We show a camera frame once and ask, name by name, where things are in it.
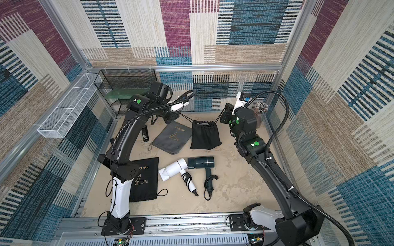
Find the grey hair dryer bag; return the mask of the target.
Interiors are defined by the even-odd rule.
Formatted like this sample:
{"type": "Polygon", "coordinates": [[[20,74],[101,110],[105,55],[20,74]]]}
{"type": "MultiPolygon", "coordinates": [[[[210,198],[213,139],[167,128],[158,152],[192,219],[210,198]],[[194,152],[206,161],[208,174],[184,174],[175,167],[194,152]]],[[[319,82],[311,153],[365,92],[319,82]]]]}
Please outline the grey hair dryer bag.
{"type": "Polygon", "coordinates": [[[171,155],[178,154],[192,136],[192,128],[178,122],[168,124],[163,131],[149,145],[148,151],[153,147],[159,148],[171,155]]]}

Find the black hair dryer bag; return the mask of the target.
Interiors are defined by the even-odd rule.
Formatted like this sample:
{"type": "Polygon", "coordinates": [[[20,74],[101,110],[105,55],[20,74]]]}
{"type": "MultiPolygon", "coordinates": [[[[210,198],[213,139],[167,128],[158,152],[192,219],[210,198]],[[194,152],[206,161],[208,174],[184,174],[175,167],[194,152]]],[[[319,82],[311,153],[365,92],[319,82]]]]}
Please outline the black hair dryer bag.
{"type": "Polygon", "coordinates": [[[191,147],[192,150],[212,150],[222,144],[220,141],[217,122],[222,116],[222,112],[215,121],[197,121],[181,114],[192,123],[191,147]]]}

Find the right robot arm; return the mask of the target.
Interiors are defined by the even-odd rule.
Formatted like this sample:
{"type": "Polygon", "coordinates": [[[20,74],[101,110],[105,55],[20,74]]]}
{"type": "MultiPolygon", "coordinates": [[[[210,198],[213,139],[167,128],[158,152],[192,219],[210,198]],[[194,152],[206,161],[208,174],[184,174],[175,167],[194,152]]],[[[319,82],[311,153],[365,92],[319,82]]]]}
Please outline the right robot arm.
{"type": "Polygon", "coordinates": [[[220,123],[230,126],[239,154],[264,179],[281,208],[280,212],[274,212],[258,203],[246,207],[243,213],[246,229],[254,230],[259,226],[269,228],[286,246],[298,246],[318,235],[324,216],[292,194],[297,189],[276,163],[265,141],[256,133],[254,112],[227,103],[220,123]]]}

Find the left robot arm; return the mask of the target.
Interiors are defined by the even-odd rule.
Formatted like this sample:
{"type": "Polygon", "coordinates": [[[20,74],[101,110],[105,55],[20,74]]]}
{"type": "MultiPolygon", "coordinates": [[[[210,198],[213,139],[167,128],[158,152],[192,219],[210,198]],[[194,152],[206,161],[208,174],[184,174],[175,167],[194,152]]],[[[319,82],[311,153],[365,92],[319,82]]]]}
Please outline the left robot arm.
{"type": "Polygon", "coordinates": [[[170,112],[174,104],[170,101],[172,89],[159,82],[153,82],[143,94],[133,95],[126,107],[125,118],[111,147],[97,160],[110,170],[112,186],[106,196],[111,196],[102,235],[125,235],[131,232],[129,197],[133,180],[139,174],[139,165],[130,160],[130,154],[142,129],[152,116],[173,121],[170,112]]]}

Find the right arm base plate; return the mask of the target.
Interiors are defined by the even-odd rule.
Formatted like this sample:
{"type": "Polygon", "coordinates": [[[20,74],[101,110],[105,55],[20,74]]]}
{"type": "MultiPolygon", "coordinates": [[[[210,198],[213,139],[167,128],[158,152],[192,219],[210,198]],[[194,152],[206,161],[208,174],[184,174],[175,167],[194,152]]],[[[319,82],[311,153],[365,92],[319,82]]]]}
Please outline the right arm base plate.
{"type": "Polygon", "coordinates": [[[246,213],[230,214],[225,220],[231,231],[255,231],[257,228],[252,224],[251,218],[246,213]]]}

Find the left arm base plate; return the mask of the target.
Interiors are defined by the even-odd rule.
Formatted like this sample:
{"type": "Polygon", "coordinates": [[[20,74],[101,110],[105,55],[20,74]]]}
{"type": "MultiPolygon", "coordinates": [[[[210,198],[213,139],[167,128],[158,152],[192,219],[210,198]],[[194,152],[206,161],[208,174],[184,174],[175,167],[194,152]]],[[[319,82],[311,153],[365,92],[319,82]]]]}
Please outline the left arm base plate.
{"type": "Polygon", "coordinates": [[[146,217],[132,217],[122,220],[106,219],[102,227],[102,236],[143,235],[146,217]]]}

